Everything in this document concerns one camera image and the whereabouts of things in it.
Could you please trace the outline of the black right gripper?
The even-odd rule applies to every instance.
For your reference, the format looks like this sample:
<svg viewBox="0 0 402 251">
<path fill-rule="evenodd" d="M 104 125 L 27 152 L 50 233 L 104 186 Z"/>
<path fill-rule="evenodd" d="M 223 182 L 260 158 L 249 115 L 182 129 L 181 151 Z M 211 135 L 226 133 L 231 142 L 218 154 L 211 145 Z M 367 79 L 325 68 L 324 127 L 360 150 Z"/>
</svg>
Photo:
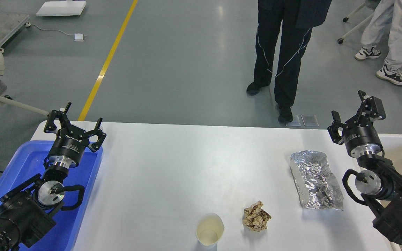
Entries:
<svg viewBox="0 0 402 251">
<path fill-rule="evenodd" d="M 358 91 L 358 95 L 362 103 L 356 114 L 348 120 L 348 124 L 342 124 L 339 113 L 331 111 L 333 121 L 328 127 L 333 143 L 345 144 L 347 153 L 352 158 L 378 154 L 383 150 L 374 122 L 387 117 L 381 99 L 368 96 L 362 90 Z"/>
</svg>

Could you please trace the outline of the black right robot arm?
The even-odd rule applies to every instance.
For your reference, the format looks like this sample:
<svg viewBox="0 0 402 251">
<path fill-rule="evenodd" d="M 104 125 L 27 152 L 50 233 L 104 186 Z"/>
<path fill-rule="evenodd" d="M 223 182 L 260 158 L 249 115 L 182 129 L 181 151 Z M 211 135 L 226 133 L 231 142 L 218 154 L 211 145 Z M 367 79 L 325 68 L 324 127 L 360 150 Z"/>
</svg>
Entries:
<svg viewBox="0 0 402 251">
<path fill-rule="evenodd" d="M 382 100 L 358 91 L 361 105 L 345 122 L 337 111 L 328 133 L 333 143 L 345 145 L 350 157 L 363 170 L 349 169 L 342 182 L 354 202 L 370 208 L 375 218 L 373 227 L 390 242 L 402 246 L 402 175 L 391 159 L 384 157 L 381 140 L 374 122 L 386 118 Z"/>
</svg>

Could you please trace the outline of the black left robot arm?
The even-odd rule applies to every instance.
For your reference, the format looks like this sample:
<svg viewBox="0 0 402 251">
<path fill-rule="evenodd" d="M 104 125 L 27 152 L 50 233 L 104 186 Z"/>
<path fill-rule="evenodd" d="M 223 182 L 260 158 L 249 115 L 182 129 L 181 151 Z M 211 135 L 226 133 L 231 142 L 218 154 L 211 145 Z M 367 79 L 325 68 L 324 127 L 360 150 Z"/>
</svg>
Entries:
<svg viewBox="0 0 402 251">
<path fill-rule="evenodd" d="M 106 133 L 99 118 L 93 130 L 86 131 L 71 124 L 67 117 L 71 106 L 52 110 L 44 127 L 56 139 L 44 159 L 45 172 L 36 174 L 0 198 L 0 251 L 18 251 L 20 244 L 28 248 L 41 240 L 55 225 L 59 211 L 75 210 L 83 203 L 85 187 L 64 185 L 69 170 L 78 167 L 84 151 L 97 152 Z"/>
</svg>

